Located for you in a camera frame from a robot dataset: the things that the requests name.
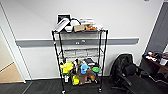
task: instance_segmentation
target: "white container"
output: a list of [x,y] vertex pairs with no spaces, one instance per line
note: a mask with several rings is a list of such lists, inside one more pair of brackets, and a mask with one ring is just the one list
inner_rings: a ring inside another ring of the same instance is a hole
[[72,29],[73,29],[73,26],[66,26],[66,27],[65,27],[65,30],[66,30],[67,32],[72,32]]
[[167,61],[168,60],[162,58],[160,61],[160,65],[166,65]]

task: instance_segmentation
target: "cardboard box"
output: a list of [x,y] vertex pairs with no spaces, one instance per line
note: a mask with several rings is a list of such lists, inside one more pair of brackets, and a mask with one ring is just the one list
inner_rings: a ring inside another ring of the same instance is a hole
[[85,30],[85,26],[84,25],[77,25],[77,26],[74,26],[74,31],[77,32],[77,31],[83,31]]

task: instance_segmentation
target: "floor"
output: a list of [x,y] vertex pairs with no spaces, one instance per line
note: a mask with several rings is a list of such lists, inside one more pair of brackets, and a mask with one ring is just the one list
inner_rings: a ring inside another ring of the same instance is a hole
[[0,83],[23,82],[14,63],[0,72]]
[[[168,85],[154,83],[151,79],[145,78],[151,84],[150,94],[167,94]],[[108,77],[103,78],[102,92],[100,94],[126,94],[122,90],[111,90]],[[82,86],[72,86],[71,83],[65,84],[65,94],[98,94],[96,84],[85,84]],[[34,80],[24,83],[0,84],[0,94],[62,94],[60,79]]]

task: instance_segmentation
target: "caster wheel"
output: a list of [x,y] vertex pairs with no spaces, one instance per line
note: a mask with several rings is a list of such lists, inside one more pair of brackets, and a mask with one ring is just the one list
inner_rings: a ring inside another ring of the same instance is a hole
[[65,91],[62,91],[62,94],[65,94]]
[[101,93],[101,92],[102,92],[102,89],[101,89],[101,88],[98,88],[98,92]]

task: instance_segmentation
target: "office chair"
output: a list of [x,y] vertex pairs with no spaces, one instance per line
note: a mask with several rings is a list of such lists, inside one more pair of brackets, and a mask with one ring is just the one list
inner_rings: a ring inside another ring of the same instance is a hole
[[131,94],[149,94],[150,86],[139,76],[141,71],[140,67],[133,64],[132,54],[119,55],[110,72],[109,81],[114,83],[111,89],[125,90]]

